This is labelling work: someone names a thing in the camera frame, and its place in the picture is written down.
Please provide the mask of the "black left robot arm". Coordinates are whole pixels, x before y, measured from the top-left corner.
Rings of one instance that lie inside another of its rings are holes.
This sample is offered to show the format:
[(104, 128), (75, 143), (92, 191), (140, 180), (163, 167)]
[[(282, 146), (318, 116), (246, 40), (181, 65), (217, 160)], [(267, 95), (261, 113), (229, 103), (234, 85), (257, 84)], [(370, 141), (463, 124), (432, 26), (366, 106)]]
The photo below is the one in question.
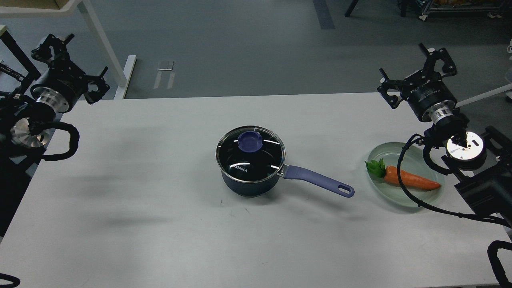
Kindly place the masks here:
[[(97, 76), (87, 75), (71, 60), (67, 46), (73, 38), (49, 34), (27, 56), (9, 32), (1, 33), (1, 42), (27, 71), (22, 75), (1, 65), (2, 73), (19, 82), (13, 91), (1, 92), (2, 160), (23, 156), (26, 161), (58, 162), (77, 152), (78, 129), (57, 115), (70, 112), (81, 97), (90, 105), (99, 102), (110, 86), (104, 79), (107, 67)], [(46, 154), (51, 129), (69, 134), (68, 151)]]

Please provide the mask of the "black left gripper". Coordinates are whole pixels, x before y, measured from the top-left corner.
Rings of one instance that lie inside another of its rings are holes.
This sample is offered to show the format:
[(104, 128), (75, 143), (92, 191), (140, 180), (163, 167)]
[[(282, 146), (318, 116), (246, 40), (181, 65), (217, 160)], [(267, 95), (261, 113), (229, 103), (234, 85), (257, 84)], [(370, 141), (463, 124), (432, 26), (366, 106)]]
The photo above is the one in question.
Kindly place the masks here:
[(57, 113), (71, 111), (82, 95), (88, 104), (95, 104), (110, 90), (104, 79), (108, 67), (97, 76), (86, 75), (72, 62), (66, 46), (74, 37), (69, 34), (61, 39), (49, 34), (31, 51), (31, 58), (46, 64), (48, 70), (32, 85), (30, 93), (39, 102), (51, 98), (56, 102)]

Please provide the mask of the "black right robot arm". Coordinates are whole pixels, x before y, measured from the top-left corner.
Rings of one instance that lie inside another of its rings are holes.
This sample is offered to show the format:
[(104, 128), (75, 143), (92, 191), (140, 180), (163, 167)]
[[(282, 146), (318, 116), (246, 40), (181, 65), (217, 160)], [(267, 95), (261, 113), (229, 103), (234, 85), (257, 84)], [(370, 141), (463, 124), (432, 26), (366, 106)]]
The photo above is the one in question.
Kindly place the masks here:
[[(377, 88), (392, 109), (406, 102), (420, 122), (432, 123), (422, 135), (415, 134), (404, 144), (398, 157), (399, 186), (417, 206), (442, 214), (511, 227), (511, 140), (493, 126), (477, 134), (468, 129), (469, 119), (456, 106), (457, 100), (443, 82), (457, 74), (446, 50), (419, 44), (424, 66), (403, 80), (392, 80), (379, 69)], [(422, 157), (432, 170), (458, 179), (455, 189), (472, 214), (446, 211), (415, 197), (402, 178), (402, 161), (408, 149), (423, 146)]]

